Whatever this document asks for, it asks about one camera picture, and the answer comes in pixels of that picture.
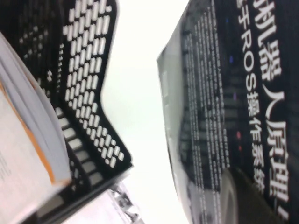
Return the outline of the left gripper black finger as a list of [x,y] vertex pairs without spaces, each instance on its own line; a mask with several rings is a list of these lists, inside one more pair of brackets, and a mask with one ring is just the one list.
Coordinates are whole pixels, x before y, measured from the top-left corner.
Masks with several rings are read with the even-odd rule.
[[221,179],[223,224],[287,224],[289,222],[287,167],[228,167]]

